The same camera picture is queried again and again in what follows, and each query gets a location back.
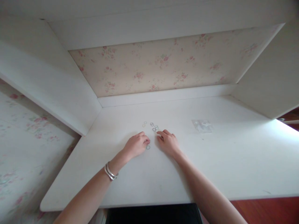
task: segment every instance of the desk surface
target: desk surface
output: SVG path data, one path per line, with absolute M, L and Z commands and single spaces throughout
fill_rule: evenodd
M 209 120 L 213 132 L 199 133 L 192 119 Z M 217 96 L 103 108 L 45 195 L 41 210 L 63 210 L 140 131 L 151 139 L 150 149 L 119 172 L 101 208 L 192 201 L 180 169 L 158 149 L 151 122 L 175 133 L 181 149 L 230 200 L 299 195 L 299 132 L 231 96 Z

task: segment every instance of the silver bracelet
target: silver bracelet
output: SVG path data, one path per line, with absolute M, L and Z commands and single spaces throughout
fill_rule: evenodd
M 115 180 L 118 176 L 118 173 L 116 175 L 111 173 L 111 171 L 109 169 L 109 162 L 106 163 L 106 165 L 105 165 L 105 172 L 111 180 Z

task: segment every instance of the forearm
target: forearm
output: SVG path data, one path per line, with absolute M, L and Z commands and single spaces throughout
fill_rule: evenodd
M 109 162 L 110 171 L 117 174 L 127 162 L 122 151 L 119 152 Z M 71 200 L 54 224 L 88 223 L 99 208 L 110 184 L 111 180 L 102 168 Z
M 200 211 L 213 223 L 246 223 L 229 200 L 189 160 L 179 153 L 175 160 L 187 179 Z

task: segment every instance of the left hand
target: left hand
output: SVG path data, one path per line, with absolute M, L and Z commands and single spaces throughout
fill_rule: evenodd
M 141 155 L 149 143 L 149 137 L 147 137 L 144 132 L 140 132 L 129 138 L 121 152 L 126 155 L 127 160 L 129 161 L 134 157 Z

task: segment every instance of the floral wallpaper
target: floral wallpaper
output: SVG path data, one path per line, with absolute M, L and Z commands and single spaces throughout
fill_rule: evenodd
M 98 97 L 236 83 L 278 25 L 72 50 Z
M 79 138 L 0 79 L 0 223 L 53 223 L 39 204 Z

